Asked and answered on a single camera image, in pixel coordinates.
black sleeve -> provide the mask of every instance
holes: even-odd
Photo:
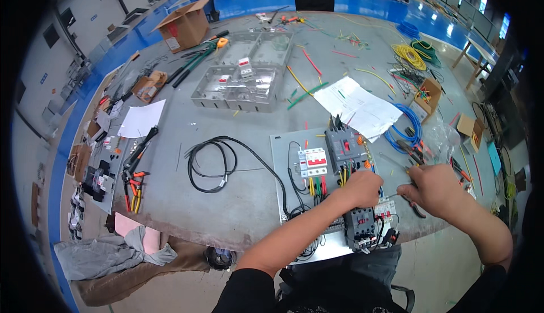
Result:
[[[274,280],[262,270],[236,270],[212,313],[270,312],[276,305]]]
[[[501,265],[486,269],[448,313],[487,311],[506,278],[507,272]]]

clear plastic bag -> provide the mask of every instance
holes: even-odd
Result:
[[[457,130],[437,116],[431,116],[425,122],[423,129],[423,156],[427,164],[448,163],[453,156],[455,147],[461,143]]]

blue floor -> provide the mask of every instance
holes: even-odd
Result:
[[[123,64],[135,51],[158,43],[162,37],[153,28],[167,16],[167,8],[179,0],[168,0],[159,8],[147,14],[125,37],[113,45],[104,58],[95,65],[92,75],[85,81],[80,92],[83,96],[77,100],[74,110],[66,123],[60,139],[59,147],[53,163],[50,183],[48,211],[49,240],[53,263],[57,274],[60,290],[66,303],[73,311],[78,311],[70,293],[69,285],[64,278],[60,264],[53,251],[53,243],[60,241],[60,196],[64,181],[66,162],[78,126],[83,118],[87,105],[94,96],[104,76],[117,66]],[[253,16],[257,12],[269,12],[289,5],[286,10],[295,10],[294,0],[214,0],[215,8],[220,11],[221,20],[232,17]],[[409,5],[394,0],[335,0],[335,11],[374,17],[382,20],[400,23],[402,20],[411,22],[425,34],[429,34],[446,43],[463,49],[469,32],[461,25],[451,23],[445,16],[433,10],[418,0],[411,0]],[[487,48],[485,41],[478,35],[471,34],[476,42]],[[478,58],[479,53],[471,47],[469,54]]]

railing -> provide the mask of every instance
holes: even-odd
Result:
[[[467,0],[440,0],[445,4],[451,6],[454,9],[458,9],[459,15],[461,15],[466,21],[469,27],[474,25],[474,29],[478,31],[487,41],[493,41],[493,38],[499,34],[499,30],[484,14],[482,14],[474,5]]]

forearm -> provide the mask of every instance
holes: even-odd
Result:
[[[513,252],[512,235],[508,227],[468,193],[460,201],[463,202],[462,213],[447,221],[470,236],[484,266],[500,264],[508,270]]]
[[[293,262],[340,215],[350,210],[331,194],[317,207],[289,220],[244,253],[237,269],[260,269],[270,276]]]

